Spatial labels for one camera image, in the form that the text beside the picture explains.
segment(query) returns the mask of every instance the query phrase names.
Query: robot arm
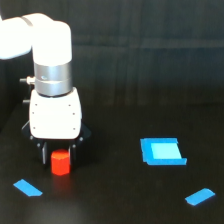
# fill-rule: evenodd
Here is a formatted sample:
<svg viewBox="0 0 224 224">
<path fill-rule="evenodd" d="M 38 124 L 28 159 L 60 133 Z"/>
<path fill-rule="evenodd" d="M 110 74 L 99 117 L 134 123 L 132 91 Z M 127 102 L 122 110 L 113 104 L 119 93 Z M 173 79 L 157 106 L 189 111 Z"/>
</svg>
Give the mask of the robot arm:
<svg viewBox="0 0 224 224">
<path fill-rule="evenodd" d="M 0 22 L 0 59 L 27 54 L 31 48 L 36 91 L 50 97 L 71 92 L 70 27 L 39 13 Z"/>
<path fill-rule="evenodd" d="M 31 48 L 35 78 L 28 77 L 27 83 L 34 84 L 35 89 L 30 120 L 22 130 L 42 150 L 45 164 L 46 139 L 71 140 L 71 152 L 91 132 L 81 122 L 81 105 L 72 86 L 70 27 L 43 14 L 0 20 L 0 59 L 19 57 Z"/>
</svg>

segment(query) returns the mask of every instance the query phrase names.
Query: red cube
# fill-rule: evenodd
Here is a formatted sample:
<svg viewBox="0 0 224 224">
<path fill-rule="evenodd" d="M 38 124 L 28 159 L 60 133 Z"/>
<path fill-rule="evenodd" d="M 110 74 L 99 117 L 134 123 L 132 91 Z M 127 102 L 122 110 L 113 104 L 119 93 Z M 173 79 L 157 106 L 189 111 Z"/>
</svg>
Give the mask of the red cube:
<svg viewBox="0 0 224 224">
<path fill-rule="evenodd" d="M 51 154 L 51 172 L 59 176 L 70 172 L 70 159 L 67 150 L 58 149 Z"/>
</svg>

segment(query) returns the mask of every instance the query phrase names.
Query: dark surface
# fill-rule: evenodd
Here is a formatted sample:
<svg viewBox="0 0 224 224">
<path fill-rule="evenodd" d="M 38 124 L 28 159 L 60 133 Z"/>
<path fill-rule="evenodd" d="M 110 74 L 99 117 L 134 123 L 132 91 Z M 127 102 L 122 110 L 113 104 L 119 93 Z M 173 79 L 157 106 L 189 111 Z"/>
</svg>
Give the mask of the dark surface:
<svg viewBox="0 0 224 224">
<path fill-rule="evenodd" d="M 21 135 L 27 112 L 17 106 L 0 135 L 1 223 L 223 223 L 224 106 L 84 107 L 93 136 L 78 154 L 78 168 L 63 177 L 43 168 Z M 145 137 L 177 137 L 187 166 L 143 163 Z M 29 198 L 13 187 L 22 178 L 43 195 Z M 186 203 L 205 187 L 213 199 Z"/>
</svg>

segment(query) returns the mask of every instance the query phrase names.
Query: blue strip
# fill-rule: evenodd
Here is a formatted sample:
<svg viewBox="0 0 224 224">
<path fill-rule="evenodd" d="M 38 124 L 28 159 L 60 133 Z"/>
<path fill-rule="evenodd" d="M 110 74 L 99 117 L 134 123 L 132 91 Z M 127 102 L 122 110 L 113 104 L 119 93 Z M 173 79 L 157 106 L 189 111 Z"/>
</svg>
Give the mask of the blue strip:
<svg viewBox="0 0 224 224">
<path fill-rule="evenodd" d="M 214 195 L 215 195 L 214 192 L 212 192 L 211 190 L 209 190 L 207 188 L 204 188 L 204 189 L 192 194 L 191 196 L 185 198 L 185 200 L 187 201 L 188 204 L 195 206 Z"/>
<path fill-rule="evenodd" d="M 148 165 L 151 166 L 179 166 L 179 165 L 186 165 L 187 159 L 154 159 L 153 152 L 152 152 L 152 143 L 178 143 L 176 138 L 145 138 L 140 139 L 141 148 L 142 148 L 142 157 L 143 162 L 146 162 Z"/>
<path fill-rule="evenodd" d="M 13 185 L 29 197 L 42 195 L 41 191 L 37 190 L 23 179 Z"/>
<path fill-rule="evenodd" d="M 146 139 L 141 139 L 143 162 L 154 160 L 151 144 L 147 144 Z"/>
<path fill-rule="evenodd" d="M 147 163 L 154 166 L 182 166 L 187 164 L 187 159 L 153 159 Z"/>
</svg>

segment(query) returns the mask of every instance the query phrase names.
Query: metal cylinder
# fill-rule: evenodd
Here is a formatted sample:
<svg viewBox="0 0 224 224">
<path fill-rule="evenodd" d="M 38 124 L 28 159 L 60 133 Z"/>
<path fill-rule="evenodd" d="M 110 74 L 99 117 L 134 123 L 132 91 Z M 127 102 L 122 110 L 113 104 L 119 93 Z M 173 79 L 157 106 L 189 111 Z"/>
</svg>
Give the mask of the metal cylinder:
<svg viewBox="0 0 224 224">
<path fill-rule="evenodd" d="M 45 96 L 59 96 L 72 91 L 71 63 L 43 66 L 34 63 L 35 89 Z"/>
</svg>

